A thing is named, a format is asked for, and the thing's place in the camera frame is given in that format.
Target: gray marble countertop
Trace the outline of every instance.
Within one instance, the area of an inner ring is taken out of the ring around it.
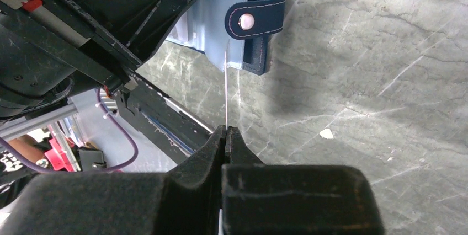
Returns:
[[[266,163],[362,170],[387,234],[468,234],[467,16],[468,0],[288,0],[270,72],[228,71],[230,125]],[[140,73],[224,124],[203,55],[165,43]]]

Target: screw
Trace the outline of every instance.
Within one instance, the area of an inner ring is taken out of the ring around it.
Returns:
[[[36,162],[36,165],[47,168],[49,166],[49,161],[47,159],[40,159]]]

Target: snap button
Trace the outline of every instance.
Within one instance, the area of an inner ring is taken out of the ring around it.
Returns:
[[[242,28],[242,30],[251,29],[254,23],[255,23],[255,19],[253,15],[249,13],[242,14],[241,17],[239,18],[239,26]]]

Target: white stitching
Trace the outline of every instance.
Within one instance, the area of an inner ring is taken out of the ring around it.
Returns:
[[[231,27],[231,17],[229,17],[229,27]],[[260,38],[260,59],[262,59],[262,55],[263,55],[263,37]],[[244,66],[246,68],[250,69],[250,70],[258,71],[258,69],[250,67],[250,65],[248,63],[246,63]]]
[[[267,34],[267,33],[272,33],[272,32],[275,32],[275,31],[279,31],[281,29],[283,29],[283,27],[281,26],[281,28],[279,29],[275,29],[275,30],[271,30],[271,31],[266,31],[266,32],[262,32],[262,33],[258,33],[258,34],[252,34],[252,35],[236,35],[236,33],[234,33],[234,31],[232,31],[232,28],[231,28],[231,18],[232,18],[232,15],[237,11],[237,10],[240,10],[240,9],[249,9],[249,8],[260,8],[260,7],[267,7],[267,6],[273,6],[273,5],[278,5],[278,4],[283,4],[285,3],[286,0],[282,1],[282,2],[277,2],[277,3],[272,3],[272,4],[266,4],[266,5],[260,5],[260,6],[250,6],[250,7],[239,7],[239,8],[236,8],[232,11],[231,15],[229,16],[229,30],[231,31],[231,33],[235,36],[237,36],[238,38],[246,38],[248,36],[253,36],[253,35],[264,35],[264,34]]]

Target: purple cable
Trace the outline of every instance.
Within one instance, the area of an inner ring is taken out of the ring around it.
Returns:
[[[100,97],[100,94],[99,94],[99,89],[97,89],[96,94],[97,94],[98,103],[99,103],[100,108],[107,114],[108,111],[103,106],[103,103],[101,101],[101,97]],[[110,168],[105,168],[105,169],[101,169],[101,170],[90,170],[90,171],[81,172],[81,173],[111,173],[111,172],[113,172],[115,170],[118,170],[118,169],[121,169],[123,167],[126,167],[126,166],[130,165],[132,162],[134,162],[136,160],[136,157],[138,157],[138,147],[137,147],[135,141],[133,140],[133,138],[130,137],[130,135],[127,133],[127,131],[125,131],[125,129],[114,119],[114,117],[112,115],[108,115],[108,118],[124,134],[124,136],[127,138],[127,140],[132,145],[133,150],[134,150],[133,156],[128,161],[126,161],[126,162],[124,162],[122,164],[110,167]],[[27,167],[29,167],[29,168],[31,168],[31,169],[39,172],[39,173],[73,173],[73,172],[63,172],[63,171],[60,171],[60,170],[46,169],[46,168],[43,168],[43,167],[41,167],[39,165],[36,165],[35,163],[33,163],[30,160],[26,159],[16,149],[14,149],[12,147],[12,145],[10,145],[6,140],[4,140],[1,137],[0,137],[0,145],[2,145],[9,153],[11,153],[21,163],[23,163]]]

